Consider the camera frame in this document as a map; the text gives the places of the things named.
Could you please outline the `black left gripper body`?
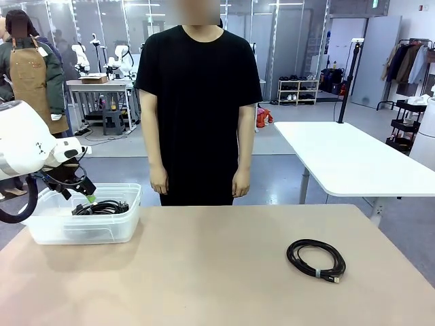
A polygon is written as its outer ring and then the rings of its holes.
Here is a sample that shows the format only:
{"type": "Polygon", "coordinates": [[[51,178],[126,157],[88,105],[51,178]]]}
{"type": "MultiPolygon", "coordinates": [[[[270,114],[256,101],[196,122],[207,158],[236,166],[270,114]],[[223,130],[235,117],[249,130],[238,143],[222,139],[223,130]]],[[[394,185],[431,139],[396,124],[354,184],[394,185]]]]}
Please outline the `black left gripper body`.
{"type": "Polygon", "coordinates": [[[54,191],[80,189],[86,178],[86,170],[79,163],[61,164],[56,168],[45,166],[40,174],[43,182],[54,191]]]}

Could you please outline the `person's right forearm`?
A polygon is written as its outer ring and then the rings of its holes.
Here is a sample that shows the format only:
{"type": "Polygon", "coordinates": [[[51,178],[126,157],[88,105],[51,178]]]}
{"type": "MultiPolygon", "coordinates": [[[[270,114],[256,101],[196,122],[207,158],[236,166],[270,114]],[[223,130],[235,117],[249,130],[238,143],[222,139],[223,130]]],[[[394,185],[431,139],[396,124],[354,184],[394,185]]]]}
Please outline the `person's right forearm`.
{"type": "Polygon", "coordinates": [[[142,132],[150,165],[150,176],[155,180],[165,180],[167,172],[164,169],[160,152],[157,96],[140,90],[139,100],[141,105],[141,122],[143,125],[142,132]]]}

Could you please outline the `person's left forearm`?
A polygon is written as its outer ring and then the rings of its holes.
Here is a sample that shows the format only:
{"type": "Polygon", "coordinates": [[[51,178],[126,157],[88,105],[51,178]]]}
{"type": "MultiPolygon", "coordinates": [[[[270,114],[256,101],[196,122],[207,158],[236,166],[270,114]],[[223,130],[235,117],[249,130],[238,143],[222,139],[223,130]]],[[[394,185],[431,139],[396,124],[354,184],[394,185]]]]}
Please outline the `person's left forearm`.
{"type": "Polygon", "coordinates": [[[251,156],[254,148],[255,105],[239,107],[237,139],[239,145],[239,163],[237,172],[247,173],[251,168],[251,156]]]}

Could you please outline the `person's right hand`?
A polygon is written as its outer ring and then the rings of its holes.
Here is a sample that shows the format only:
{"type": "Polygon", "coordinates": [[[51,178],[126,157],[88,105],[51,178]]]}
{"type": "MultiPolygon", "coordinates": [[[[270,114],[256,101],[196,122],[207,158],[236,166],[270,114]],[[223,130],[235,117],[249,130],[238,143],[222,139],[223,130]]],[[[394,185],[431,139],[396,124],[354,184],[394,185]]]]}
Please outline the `person's right hand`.
{"type": "Polygon", "coordinates": [[[150,169],[150,185],[156,193],[167,195],[169,190],[168,180],[168,175],[164,168],[157,167],[150,169]]]}

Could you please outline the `person's left hand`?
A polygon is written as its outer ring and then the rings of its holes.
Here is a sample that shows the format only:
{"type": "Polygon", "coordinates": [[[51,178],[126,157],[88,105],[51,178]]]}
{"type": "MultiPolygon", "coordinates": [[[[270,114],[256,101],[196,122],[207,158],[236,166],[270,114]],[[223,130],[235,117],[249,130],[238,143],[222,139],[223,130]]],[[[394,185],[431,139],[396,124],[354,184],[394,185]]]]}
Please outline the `person's left hand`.
{"type": "Polygon", "coordinates": [[[239,168],[232,179],[232,196],[241,198],[247,195],[250,189],[250,169],[239,168]]]}

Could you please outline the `person with tan shoes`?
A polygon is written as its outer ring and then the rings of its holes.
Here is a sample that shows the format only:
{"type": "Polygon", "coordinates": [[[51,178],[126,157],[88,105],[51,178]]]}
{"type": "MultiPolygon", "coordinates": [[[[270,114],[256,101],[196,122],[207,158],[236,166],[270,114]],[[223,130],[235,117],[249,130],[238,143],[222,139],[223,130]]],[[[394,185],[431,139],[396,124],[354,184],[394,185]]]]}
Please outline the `person with tan shoes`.
{"type": "Polygon", "coordinates": [[[20,177],[13,177],[0,181],[0,201],[5,200],[6,194],[23,196],[27,193],[20,177]]]}

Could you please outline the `clear plastic storage box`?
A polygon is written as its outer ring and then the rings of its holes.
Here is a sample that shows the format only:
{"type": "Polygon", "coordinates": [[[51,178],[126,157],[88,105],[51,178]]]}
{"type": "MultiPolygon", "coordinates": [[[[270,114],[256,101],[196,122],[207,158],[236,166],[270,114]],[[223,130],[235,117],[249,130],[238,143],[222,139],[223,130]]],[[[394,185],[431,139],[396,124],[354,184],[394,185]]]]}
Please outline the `clear plastic storage box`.
{"type": "Polygon", "coordinates": [[[65,200],[49,189],[38,195],[27,226],[39,245],[96,245],[128,242],[139,221],[142,195],[137,183],[97,183],[95,202],[77,192],[65,200]]]}

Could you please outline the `grey step stool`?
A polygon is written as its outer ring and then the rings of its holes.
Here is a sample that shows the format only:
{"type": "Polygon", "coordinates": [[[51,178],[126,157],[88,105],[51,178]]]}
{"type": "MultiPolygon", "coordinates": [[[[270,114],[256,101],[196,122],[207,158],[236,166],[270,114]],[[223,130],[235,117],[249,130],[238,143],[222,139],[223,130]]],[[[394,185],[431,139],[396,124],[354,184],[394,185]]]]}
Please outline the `grey step stool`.
{"type": "Polygon", "coordinates": [[[124,119],[122,117],[122,112],[118,110],[112,109],[104,109],[102,110],[103,117],[103,134],[107,136],[109,131],[114,131],[115,135],[122,135],[124,133],[125,124],[124,119]]]}

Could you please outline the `grey white workbench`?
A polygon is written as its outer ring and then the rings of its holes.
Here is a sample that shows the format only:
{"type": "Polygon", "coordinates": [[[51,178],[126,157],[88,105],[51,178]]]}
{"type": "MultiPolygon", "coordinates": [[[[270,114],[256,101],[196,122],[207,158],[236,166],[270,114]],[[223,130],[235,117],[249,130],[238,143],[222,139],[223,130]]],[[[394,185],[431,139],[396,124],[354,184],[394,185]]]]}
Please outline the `grey white workbench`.
{"type": "Polygon", "coordinates": [[[83,130],[93,122],[102,122],[102,110],[111,109],[113,98],[122,112],[125,133],[130,134],[140,122],[138,96],[131,80],[116,79],[105,84],[83,84],[80,80],[67,82],[71,97],[69,111],[73,131],[83,130]]]}

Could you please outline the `person in brown apron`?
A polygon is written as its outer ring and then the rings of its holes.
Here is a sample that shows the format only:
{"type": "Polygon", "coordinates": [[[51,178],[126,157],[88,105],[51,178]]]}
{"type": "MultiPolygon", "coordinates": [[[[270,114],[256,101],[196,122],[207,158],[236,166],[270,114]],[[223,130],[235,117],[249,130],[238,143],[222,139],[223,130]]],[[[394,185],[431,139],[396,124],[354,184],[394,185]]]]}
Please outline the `person in brown apron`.
{"type": "Polygon", "coordinates": [[[64,72],[58,56],[40,40],[23,10],[9,11],[4,23],[8,37],[0,44],[0,99],[26,102],[51,135],[66,137],[64,72]]]}

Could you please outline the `black stand with white top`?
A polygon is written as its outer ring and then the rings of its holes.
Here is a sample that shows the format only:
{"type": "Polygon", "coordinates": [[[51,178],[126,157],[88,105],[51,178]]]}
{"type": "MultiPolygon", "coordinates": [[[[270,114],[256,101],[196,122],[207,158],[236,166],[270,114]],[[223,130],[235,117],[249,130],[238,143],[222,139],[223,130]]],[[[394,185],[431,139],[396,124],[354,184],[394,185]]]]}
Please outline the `black stand with white top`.
{"type": "Polygon", "coordinates": [[[100,60],[100,55],[99,55],[99,47],[100,47],[101,43],[97,39],[97,36],[95,33],[92,34],[92,40],[90,41],[90,43],[94,46],[95,54],[96,54],[96,58],[97,58],[98,72],[101,73],[102,69],[101,69],[101,60],[100,60]]]}

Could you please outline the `person in black t-shirt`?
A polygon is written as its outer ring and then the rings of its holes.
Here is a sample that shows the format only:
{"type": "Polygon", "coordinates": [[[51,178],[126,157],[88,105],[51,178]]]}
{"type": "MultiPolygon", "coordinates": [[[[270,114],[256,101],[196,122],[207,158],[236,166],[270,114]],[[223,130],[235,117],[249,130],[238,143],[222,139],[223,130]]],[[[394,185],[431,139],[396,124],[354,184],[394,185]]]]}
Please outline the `person in black t-shirt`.
{"type": "Polygon", "coordinates": [[[147,38],[135,88],[157,96],[160,152],[168,175],[162,206],[234,201],[239,107],[262,100],[254,52],[218,25],[177,25],[147,38]]]}

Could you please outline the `red orange floor item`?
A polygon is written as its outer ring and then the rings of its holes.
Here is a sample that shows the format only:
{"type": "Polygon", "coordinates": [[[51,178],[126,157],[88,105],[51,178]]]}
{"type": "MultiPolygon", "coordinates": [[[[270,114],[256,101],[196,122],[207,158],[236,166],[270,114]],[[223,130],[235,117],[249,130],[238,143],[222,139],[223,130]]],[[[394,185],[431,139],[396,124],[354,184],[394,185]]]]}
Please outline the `red orange floor item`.
{"type": "Polygon", "coordinates": [[[258,107],[256,109],[256,127],[263,128],[273,123],[273,117],[268,109],[258,107]]]}

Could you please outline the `wooden shoe rack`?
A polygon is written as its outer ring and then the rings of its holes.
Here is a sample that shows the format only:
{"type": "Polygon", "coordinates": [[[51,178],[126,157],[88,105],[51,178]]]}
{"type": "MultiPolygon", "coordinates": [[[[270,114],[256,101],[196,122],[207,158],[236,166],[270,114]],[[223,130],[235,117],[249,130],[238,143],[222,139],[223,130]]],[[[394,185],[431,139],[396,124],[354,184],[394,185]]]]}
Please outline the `wooden shoe rack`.
{"type": "Polygon", "coordinates": [[[314,76],[281,76],[278,80],[277,101],[279,105],[314,105],[317,101],[319,80],[314,76]]]}

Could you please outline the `large white table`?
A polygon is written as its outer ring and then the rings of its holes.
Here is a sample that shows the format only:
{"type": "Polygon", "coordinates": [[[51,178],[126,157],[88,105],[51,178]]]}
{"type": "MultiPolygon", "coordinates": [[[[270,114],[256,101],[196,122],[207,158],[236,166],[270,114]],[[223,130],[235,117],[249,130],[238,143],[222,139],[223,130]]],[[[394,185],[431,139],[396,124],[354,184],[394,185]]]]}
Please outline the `large white table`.
{"type": "Polygon", "coordinates": [[[355,126],[338,122],[276,122],[304,166],[299,203],[313,177],[330,196],[374,198],[379,225],[390,198],[435,197],[435,172],[355,126]]]}

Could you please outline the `black luggage bags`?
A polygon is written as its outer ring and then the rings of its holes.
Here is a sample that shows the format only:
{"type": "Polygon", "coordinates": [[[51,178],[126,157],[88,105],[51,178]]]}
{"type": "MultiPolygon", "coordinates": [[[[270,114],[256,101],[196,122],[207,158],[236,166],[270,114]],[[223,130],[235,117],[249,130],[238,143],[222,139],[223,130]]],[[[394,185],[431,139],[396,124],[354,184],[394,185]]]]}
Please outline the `black luggage bags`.
{"type": "Polygon", "coordinates": [[[346,88],[345,70],[324,69],[321,71],[319,89],[330,94],[343,96],[346,88]]]}

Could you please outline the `black trolley cart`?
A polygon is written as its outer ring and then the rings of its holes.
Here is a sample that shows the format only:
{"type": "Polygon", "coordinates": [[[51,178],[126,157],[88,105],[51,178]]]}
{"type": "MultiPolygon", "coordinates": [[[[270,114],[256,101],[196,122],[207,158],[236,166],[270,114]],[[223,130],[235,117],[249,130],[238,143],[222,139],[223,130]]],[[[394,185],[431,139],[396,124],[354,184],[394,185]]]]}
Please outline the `black trolley cart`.
{"type": "Polygon", "coordinates": [[[391,121],[392,132],[385,143],[397,151],[409,155],[421,125],[421,116],[427,105],[409,104],[407,100],[397,100],[393,107],[397,116],[391,121]]]}

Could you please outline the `white cylindrical appliance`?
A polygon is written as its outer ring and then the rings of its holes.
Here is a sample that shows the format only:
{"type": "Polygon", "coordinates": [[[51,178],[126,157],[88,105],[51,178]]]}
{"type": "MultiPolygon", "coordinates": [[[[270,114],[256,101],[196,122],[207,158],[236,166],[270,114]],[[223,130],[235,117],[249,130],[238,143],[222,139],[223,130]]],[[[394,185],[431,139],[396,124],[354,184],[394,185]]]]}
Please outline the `white cylindrical appliance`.
{"type": "Polygon", "coordinates": [[[435,96],[428,99],[409,157],[435,171],[435,96]]]}

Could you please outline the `white item on cart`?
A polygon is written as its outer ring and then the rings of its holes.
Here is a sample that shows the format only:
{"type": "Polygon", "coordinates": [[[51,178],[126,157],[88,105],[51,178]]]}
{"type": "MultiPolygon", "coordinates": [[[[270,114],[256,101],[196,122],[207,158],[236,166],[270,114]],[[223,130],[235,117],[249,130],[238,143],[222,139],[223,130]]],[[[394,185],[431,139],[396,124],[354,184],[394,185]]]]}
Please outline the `white item on cart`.
{"type": "Polygon", "coordinates": [[[409,105],[427,105],[430,95],[424,94],[422,96],[410,96],[407,100],[409,105]]]}

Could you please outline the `clothes rack with coats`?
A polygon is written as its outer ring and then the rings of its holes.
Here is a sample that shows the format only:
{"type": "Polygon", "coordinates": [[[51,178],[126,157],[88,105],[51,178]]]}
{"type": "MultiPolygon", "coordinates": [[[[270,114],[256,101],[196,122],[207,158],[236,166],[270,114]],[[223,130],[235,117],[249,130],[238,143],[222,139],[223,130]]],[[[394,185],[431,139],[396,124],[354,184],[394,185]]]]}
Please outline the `clothes rack with coats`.
{"type": "Polygon", "coordinates": [[[435,59],[429,59],[433,54],[435,42],[430,39],[400,39],[383,65],[381,81],[385,82],[385,89],[377,110],[386,105],[393,109],[396,101],[389,99],[392,85],[396,86],[400,100],[416,96],[418,89],[424,89],[430,66],[435,62],[435,59]]]}

